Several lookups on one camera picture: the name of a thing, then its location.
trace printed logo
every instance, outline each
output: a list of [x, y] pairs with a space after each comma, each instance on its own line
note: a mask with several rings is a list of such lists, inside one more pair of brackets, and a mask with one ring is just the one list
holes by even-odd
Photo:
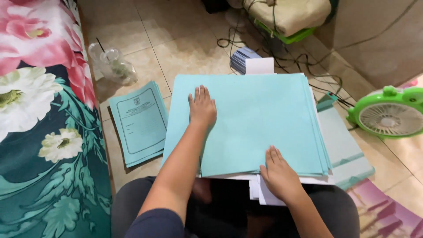
[[135, 105], [139, 105], [140, 104], [140, 98], [139, 97], [135, 98], [134, 103], [135, 103]]

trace green plastic fan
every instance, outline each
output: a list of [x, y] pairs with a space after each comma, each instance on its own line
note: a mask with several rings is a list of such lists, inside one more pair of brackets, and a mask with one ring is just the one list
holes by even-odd
[[347, 120], [381, 138], [423, 133], [423, 88], [386, 86], [360, 99], [348, 110]]

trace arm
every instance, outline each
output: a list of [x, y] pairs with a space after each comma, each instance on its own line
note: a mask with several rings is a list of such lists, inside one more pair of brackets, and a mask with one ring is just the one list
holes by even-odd
[[190, 94], [190, 124], [181, 140], [166, 160], [138, 215], [155, 208], [167, 208], [177, 213], [185, 223], [187, 203], [191, 194], [199, 157], [207, 129], [216, 121], [216, 105], [203, 85]]
[[302, 188], [297, 173], [283, 159], [279, 149], [266, 151], [266, 165], [260, 173], [269, 190], [284, 201], [301, 238], [333, 238], [310, 197]]

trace dark sleeve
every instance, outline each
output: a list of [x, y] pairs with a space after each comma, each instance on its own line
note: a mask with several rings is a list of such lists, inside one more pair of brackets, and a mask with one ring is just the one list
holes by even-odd
[[158, 208], [144, 212], [135, 219], [125, 238], [183, 238], [184, 224], [172, 210]]

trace person's right hand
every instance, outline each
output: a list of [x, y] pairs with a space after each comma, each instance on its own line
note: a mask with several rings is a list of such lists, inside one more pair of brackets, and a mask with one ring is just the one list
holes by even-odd
[[271, 146], [266, 150], [266, 165], [260, 165], [260, 174], [268, 189], [287, 206], [303, 196], [304, 191], [297, 173], [283, 159], [279, 149]]
[[188, 96], [190, 103], [190, 119], [192, 122], [204, 124], [206, 127], [216, 121], [217, 110], [214, 99], [210, 99], [209, 90], [203, 85], [195, 88], [195, 97]]

